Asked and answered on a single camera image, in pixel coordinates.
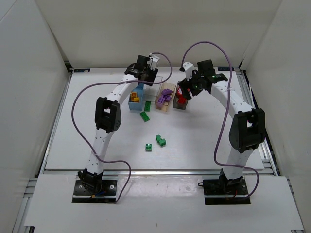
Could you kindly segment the red long lego brick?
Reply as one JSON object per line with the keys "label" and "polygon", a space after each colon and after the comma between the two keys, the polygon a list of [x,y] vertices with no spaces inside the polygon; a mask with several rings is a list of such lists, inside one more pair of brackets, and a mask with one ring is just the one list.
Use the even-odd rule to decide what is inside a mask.
{"label": "red long lego brick", "polygon": [[179,97],[177,103],[184,104],[187,100],[184,97]]}

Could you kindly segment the red curved lego brick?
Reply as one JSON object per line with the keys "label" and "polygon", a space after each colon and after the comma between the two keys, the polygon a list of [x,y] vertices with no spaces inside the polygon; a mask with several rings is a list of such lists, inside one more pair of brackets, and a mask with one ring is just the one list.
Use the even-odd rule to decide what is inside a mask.
{"label": "red curved lego brick", "polygon": [[182,96],[182,90],[180,88],[177,89],[176,95],[178,98]]}

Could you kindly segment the small purple lego brick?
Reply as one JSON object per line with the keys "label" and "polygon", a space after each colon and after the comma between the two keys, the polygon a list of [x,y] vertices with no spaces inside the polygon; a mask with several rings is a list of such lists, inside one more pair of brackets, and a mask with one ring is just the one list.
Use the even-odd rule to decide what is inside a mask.
{"label": "small purple lego brick", "polygon": [[170,102],[172,97],[170,95],[163,95],[163,98],[166,102]]}

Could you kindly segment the purple lego brick with studs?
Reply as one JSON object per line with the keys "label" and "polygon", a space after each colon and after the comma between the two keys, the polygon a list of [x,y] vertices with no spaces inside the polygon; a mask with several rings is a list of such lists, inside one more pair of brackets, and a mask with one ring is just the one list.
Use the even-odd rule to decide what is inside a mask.
{"label": "purple lego brick with studs", "polygon": [[173,93],[173,91],[170,90],[170,89],[164,89],[164,90],[161,92],[161,94],[164,95],[164,96],[165,96],[165,95],[170,96],[172,93]]}

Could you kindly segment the green lego plate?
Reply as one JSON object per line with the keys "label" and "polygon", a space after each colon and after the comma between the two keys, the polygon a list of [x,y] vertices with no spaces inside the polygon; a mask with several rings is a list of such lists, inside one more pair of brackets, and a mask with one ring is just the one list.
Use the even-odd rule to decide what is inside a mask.
{"label": "green lego plate", "polygon": [[141,112],[141,113],[140,113],[140,116],[141,116],[141,118],[142,118],[142,120],[143,120],[144,122],[147,122],[147,121],[150,120],[150,118],[148,117],[148,115],[147,115],[147,113],[146,113],[145,111]]}
{"label": "green lego plate", "polygon": [[144,106],[144,111],[145,112],[149,112],[151,109],[151,102],[150,101],[146,101],[145,102],[145,106]]}

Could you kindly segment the small green lego cube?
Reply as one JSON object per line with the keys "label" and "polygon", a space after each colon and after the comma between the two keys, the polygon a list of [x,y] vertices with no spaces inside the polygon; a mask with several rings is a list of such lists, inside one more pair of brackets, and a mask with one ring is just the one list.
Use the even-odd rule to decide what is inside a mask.
{"label": "small green lego cube", "polygon": [[161,138],[161,136],[160,136],[159,134],[156,135],[155,138],[156,138],[156,141],[157,141],[158,143],[160,142],[160,140],[162,140],[162,138]]}
{"label": "small green lego cube", "polygon": [[166,145],[166,140],[165,140],[164,138],[161,139],[161,140],[159,141],[159,144],[160,144],[161,147],[164,146],[164,145]]}

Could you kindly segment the green lego brick bottom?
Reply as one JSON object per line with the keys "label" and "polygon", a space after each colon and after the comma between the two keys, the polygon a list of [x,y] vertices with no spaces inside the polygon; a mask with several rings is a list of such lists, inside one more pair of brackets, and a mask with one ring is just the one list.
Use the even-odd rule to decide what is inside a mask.
{"label": "green lego brick bottom", "polygon": [[147,151],[147,152],[152,151],[152,144],[151,143],[145,144],[145,151]]}

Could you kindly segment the orange transparent lego brick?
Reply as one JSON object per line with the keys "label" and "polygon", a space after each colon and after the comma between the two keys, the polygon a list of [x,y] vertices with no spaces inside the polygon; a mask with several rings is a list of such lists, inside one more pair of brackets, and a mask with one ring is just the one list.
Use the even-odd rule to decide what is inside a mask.
{"label": "orange transparent lego brick", "polygon": [[138,97],[137,92],[131,92],[131,100],[137,97]]}

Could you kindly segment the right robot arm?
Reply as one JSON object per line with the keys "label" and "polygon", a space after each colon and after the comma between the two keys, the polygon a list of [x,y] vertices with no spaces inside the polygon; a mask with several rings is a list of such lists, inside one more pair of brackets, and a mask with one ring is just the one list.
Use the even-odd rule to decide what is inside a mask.
{"label": "right robot arm", "polygon": [[242,178],[251,153],[265,139],[265,112],[255,109],[231,88],[231,76],[217,74],[211,60],[193,65],[184,62],[180,71],[185,78],[179,82],[183,98],[191,100],[202,91],[207,91],[225,108],[232,119],[228,138],[231,151],[222,175],[229,183],[237,183]]}

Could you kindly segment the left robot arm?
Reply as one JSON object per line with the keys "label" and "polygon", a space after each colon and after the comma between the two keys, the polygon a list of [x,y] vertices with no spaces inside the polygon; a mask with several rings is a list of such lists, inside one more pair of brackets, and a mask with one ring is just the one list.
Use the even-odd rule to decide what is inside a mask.
{"label": "left robot arm", "polygon": [[[87,165],[82,171],[78,172],[78,177],[84,185],[95,188],[102,182],[104,164],[124,163],[128,166],[129,171],[131,171],[131,167],[127,161],[107,161],[105,160],[105,156],[112,136],[121,126],[121,106],[129,96],[130,92],[132,92],[140,83],[149,86],[163,83],[163,81],[155,82],[158,73],[157,66],[159,56],[166,58],[169,65],[172,65],[168,57],[160,52],[152,52],[148,56],[140,55],[135,63],[128,66],[119,82],[91,84],[82,89],[74,100],[71,109],[72,123],[77,133],[91,149]],[[100,85],[114,85],[115,88],[106,97],[99,97],[96,100],[94,117],[96,132],[94,143],[91,144],[75,123],[74,108],[78,98],[83,92]]]}

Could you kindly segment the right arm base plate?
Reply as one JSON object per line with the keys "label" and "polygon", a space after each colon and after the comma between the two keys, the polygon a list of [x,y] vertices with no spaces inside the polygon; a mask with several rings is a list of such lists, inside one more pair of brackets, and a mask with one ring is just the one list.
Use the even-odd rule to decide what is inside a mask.
{"label": "right arm base plate", "polygon": [[249,205],[248,189],[245,179],[238,185],[222,188],[219,180],[209,179],[198,183],[203,188],[205,205]]}

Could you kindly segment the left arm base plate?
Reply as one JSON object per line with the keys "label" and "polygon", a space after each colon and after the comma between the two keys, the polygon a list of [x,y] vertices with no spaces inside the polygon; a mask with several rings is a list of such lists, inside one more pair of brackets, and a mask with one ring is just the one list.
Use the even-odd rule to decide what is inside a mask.
{"label": "left arm base plate", "polygon": [[117,196],[116,179],[102,179],[95,187],[83,183],[78,177],[72,193],[72,203],[115,203]]}

